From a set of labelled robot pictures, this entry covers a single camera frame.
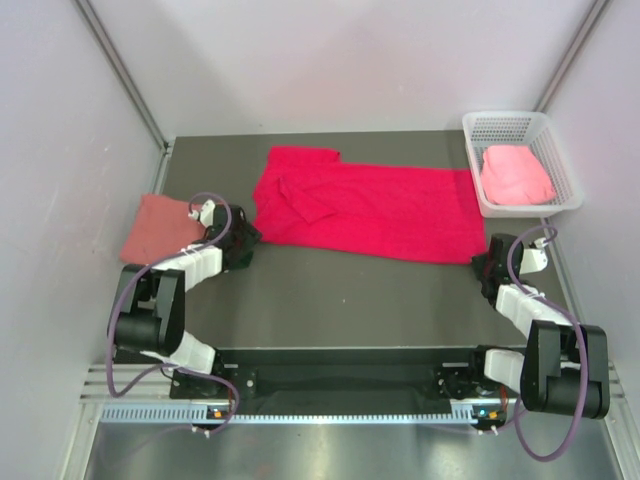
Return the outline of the magenta t shirt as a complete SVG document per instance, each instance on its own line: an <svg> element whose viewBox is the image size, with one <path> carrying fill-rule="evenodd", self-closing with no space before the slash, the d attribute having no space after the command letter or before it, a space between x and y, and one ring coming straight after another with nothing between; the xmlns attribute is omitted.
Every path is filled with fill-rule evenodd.
<svg viewBox="0 0 640 480"><path fill-rule="evenodd" d="M267 243L432 264L467 264L486 248L467 169L345 163L337 150L276 146L253 199Z"/></svg>

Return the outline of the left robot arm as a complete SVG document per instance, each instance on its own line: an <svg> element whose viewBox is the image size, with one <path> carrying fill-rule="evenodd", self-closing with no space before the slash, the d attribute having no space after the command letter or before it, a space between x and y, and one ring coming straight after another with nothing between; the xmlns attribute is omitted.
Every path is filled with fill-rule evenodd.
<svg viewBox="0 0 640 480"><path fill-rule="evenodd" d="M188 216L149 204L122 252L117 297L107 327L107 354L124 350L192 375L205 396L226 387L216 349L186 329L186 294L200 283L244 269L262 238L239 205L205 201Z"/></svg>

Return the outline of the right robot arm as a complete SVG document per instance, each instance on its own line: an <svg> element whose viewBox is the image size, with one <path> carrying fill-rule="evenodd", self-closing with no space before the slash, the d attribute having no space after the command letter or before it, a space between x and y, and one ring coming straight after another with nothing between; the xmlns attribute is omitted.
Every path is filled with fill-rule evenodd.
<svg viewBox="0 0 640 480"><path fill-rule="evenodd" d="M482 296L527 343L522 353L478 347L466 372L467 384L481 396L503 385L534 412L571 416L582 402L584 418L601 419L610 405L606 333L596 326L575 328L564 313L541 300L541 291L517 284L520 274L540 271L546 264L542 247L526 248L510 234L494 234L488 251L472 258Z"/></svg>

